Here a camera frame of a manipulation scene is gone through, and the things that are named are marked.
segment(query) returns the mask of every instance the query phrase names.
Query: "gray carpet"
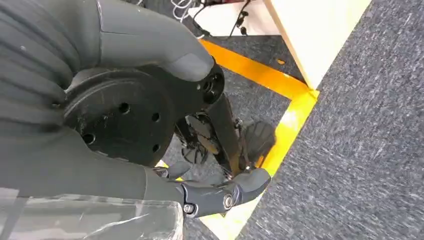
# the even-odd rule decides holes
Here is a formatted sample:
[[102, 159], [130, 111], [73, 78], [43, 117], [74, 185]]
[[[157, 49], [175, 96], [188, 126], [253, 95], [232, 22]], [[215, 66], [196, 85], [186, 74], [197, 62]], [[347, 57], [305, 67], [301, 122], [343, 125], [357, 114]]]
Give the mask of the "gray carpet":
[[[371, 3], [239, 239], [424, 239], [423, 35], [422, 0]], [[249, 37], [240, 47], [220, 45], [280, 69], [284, 65], [275, 66], [272, 59], [288, 53], [273, 50], [286, 49], [278, 41]], [[288, 69], [282, 70], [296, 76], [293, 62], [286, 62]], [[276, 108], [244, 112], [243, 101], [251, 99], [242, 92], [250, 83], [226, 75], [245, 87], [227, 89], [236, 114], [278, 119], [277, 111], [287, 106], [267, 92]], [[186, 239], [216, 239], [197, 221], [185, 226]]]

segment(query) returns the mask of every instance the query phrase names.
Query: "black disc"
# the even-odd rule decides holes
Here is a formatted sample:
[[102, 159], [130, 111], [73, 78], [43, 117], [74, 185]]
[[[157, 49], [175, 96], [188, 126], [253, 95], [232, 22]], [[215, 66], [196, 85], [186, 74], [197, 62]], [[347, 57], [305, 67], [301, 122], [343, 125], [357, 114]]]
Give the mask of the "black disc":
[[158, 80], [141, 71], [104, 71], [67, 91], [65, 124], [111, 158], [154, 167], [167, 150], [174, 105]]

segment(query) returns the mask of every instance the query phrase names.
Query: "black wire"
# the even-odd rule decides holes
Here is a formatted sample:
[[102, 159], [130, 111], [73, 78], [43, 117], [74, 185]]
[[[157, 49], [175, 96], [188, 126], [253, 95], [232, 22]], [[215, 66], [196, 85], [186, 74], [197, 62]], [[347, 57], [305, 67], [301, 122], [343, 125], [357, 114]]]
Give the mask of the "black wire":
[[202, 34], [204, 34], [205, 36], [211, 36], [211, 34], [208, 32], [208, 31], [206, 31], [205, 29], [203, 29], [195, 20], [196, 20], [196, 17], [198, 16], [198, 14], [199, 13], [201, 13], [201, 11], [203, 11], [206, 7], [208, 7], [208, 5], [206, 5], [205, 3], [203, 4], [203, 7], [198, 11], [198, 12], [196, 12], [196, 14], [193, 16], [193, 25], [198, 29], [198, 30], [200, 30], [201, 31], [201, 33]]
[[229, 36], [224, 38], [224, 40], [228, 40], [229, 38], [231, 38], [233, 36], [234, 29], [236, 29], [236, 26], [237, 26], [237, 23], [239, 22], [240, 16], [242, 15], [243, 11], [249, 5], [250, 2], [251, 2], [251, 0], [247, 0], [246, 3], [244, 4], [244, 6], [241, 8], [240, 13], [238, 13], [237, 20], [235, 21], [234, 26], [232, 27], [232, 30], [229, 33]]
[[[252, 0], [247, 0], [246, 1], [246, 3], [243, 5], [243, 7], [241, 8], [241, 10], [240, 10], [240, 12], [238, 13], [238, 16], [237, 16], [237, 20], [235, 21], [235, 23], [234, 23], [234, 26], [232, 27], [232, 30], [231, 30], [231, 32], [229, 33], [229, 36], [228, 37], [226, 37], [226, 38], [224, 38], [224, 40], [228, 40], [229, 38], [231, 38], [232, 36], [233, 36], [233, 32], [234, 32], [234, 29], [236, 29], [236, 26], [237, 26], [237, 24], [239, 23], [239, 19], [240, 19], [240, 16], [243, 14], [243, 11], [245, 10], [245, 8], [249, 5], [249, 3], [251, 2]], [[207, 4], [206, 3], [206, 1], [205, 1], [205, 3], [202, 3], [203, 4], [203, 7], [198, 11], [198, 12], [196, 12], [196, 14], [193, 16], [193, 25], [198, 29], [198, 30], [200, 30], [201, 31], [201, 33], [202, 34], [204, 34], [205, 36], [210, 36], [210, 37], [213, 37], [212, 35], [211, 35], [211, 33], [210, 32], [208, 32], [207, 30], [205, 30], [205, 29], [203, 29], [195, 20], [196, 20], [196, 17], [198, 16], [198, 14], [201, 12], [201, 11], [203, 11], [206, 7], [209, 7], [209, 6], [211, 6], [211, 5], [213, 5], [213, 4]]]

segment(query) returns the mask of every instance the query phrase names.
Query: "screw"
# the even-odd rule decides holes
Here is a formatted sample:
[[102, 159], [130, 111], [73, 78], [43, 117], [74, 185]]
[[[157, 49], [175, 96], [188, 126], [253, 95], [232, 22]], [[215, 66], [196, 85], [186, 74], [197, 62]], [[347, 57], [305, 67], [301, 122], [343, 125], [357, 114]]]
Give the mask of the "screw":
[[195, 211], [195, 206], [192, 204], [184, 204], [184, 213], [192, 214]]
[[234, 127], [236, 129], [241, 128], [243, 125], [243, 121], [240, 118], [236, 118], [234, 121]]
[[226, 210], [230, 209], [233, 206], [233, 196], [230, 194], [224, 196], [224, 208]]

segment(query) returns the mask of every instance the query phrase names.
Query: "clear plastic shield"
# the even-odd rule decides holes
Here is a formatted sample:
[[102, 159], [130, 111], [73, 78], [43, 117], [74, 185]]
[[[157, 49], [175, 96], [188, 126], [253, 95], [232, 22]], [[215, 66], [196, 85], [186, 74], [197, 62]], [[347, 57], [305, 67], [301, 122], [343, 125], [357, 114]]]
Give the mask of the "clear plastic shield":
[[0, 240], [182, 240], [173, 201], [87, 195], [20, 197], [0, 188]]

